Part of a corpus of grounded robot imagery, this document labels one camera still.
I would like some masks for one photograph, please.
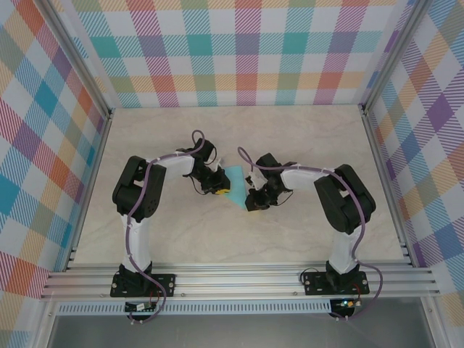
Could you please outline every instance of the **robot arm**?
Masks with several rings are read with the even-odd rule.
[[[263,167],[281,167],[272,154],[262,156],[258,165]],[[284,167],[295,166],[290,162]],[[349,165],[341,165],[332,170],[354,191],[368,222],[376,203],[356,172]],[[333,240],[331,256],[326,264],[326,279],[334,291],[353,283],[359,272],[359,265],[352,257],[352,250],[360,236],[360,216],[351,196],[343,195],[344,187],[331,175],[307,170],[261,170],[262,177],[256,173],[247,178],[254,188],[249,190],[246,208],[265,210],[271,205],[278,205],[277,199],[283,192],[293,190],[316,190],[324,213],[331,226],[338,231]]]
[[[200,143],[201,140],[198,140],[193,149],[199,148]],[[187,153],[193,149],[179,149],[177,153]],[[203,147],[193,154],[160,159],[151,166],[144,198],[132,214],[128,234],[132,259],[140,269],[144,270],[145,274],[150,274],[152,271],[152,259],[149,253],[149,221],[158,208],[165,181],[191,177],[201,183],[205,194],[224,194],[230,191],[231,182],[225,176],[224,169],[219,166],[219,161],[207,162],[213,150],[216,151],[214,145],[205,140]],[[140,197],[143,184],[141,182],[144,180],[148,164],[149,161],[137,156],[129,158],[113,191],[112,201],[121,215],[124,236],[128,214]],[[115,287],[111,295],[114,297],[121,295],[121,289],[125,289],[122,297],[141,296],[146,294],[151,286],[150,282],[137,273],[137,269],[134,268],[126,253],[113,284]]]

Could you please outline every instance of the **plaid backdrop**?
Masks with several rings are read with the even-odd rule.
[[[24,347],[103,117],[32,0],[0,0],[0,347]]]
[[[370,115],[407,231],[464,347],[464,1],[436,0]]]
[[[406,1],[54,3],[109,103],[182,107],[358,104]]]

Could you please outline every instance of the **beige tabletop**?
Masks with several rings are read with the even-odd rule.
[[[132,155],[153,159],[191,147],[202,129],[223,166],[249,166],[271,152],[282,163],[312,167],[350,164],[372,193],[377,210],[360,245],[360,260],[402,259],[376,165],[356,106],[196,107],[119,109],[91,197],[75,262],[119,263],[123,228],[112,191]],[[200,196],[187,178],[165,183],[150,221],[155,262],[289,262],[327,260],[334,231],[315,192],[295,191],[284,205],[247,212],[224,196]]]

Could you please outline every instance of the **marble surface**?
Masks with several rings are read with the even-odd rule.
[[[75,262],[121,262],[123,230],[111,197],[127,159],[190,147],[196,128],[216,145],[223,166],[242,165],[244,173],[249,167],[237,146],[253,160],[271,152],[282,163],[350,164],[377,203],[358,257],[402,258],[356,106],[196,107],[116,112]],[[280,207],[247,212],[224,196],[200,196],[189,179],[179,178],[163,187],[151,219],[150,249],[155,262],[327,260],[334,233],[315,191],[295,191]]]

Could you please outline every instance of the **black mounting plate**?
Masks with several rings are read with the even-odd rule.
[[[302,275],[304,284],[304,294],[307,296],[313,295],[358,295],[356,284],[360,288],[361,295],[369,294],[369,283],[365,272],[357,272],[352,282],[345,287],[341,287],[339,291],[334,291],[332,285],[326,278],[326,272],[304,272]]]
[[[175,289],[175,274],[151,274],[150,275],[154,280],[162,285],[163,288],[166,290],[166,297],[173,297],[174,296],[174,289]],[[113,276],[113,284],[119,284],[121,280],[119,279],[120,274],[116,273]],[[111,288],[110,296],[111,297],[150,297],[152,296],[153,300],[156,300],[158,297],[157,292],[160,297],[163,296],[161,289],[158,289],[156,285],[150,282],[150,287],[141,294],[128,294],[124,292],[121,286],[116,288]]]

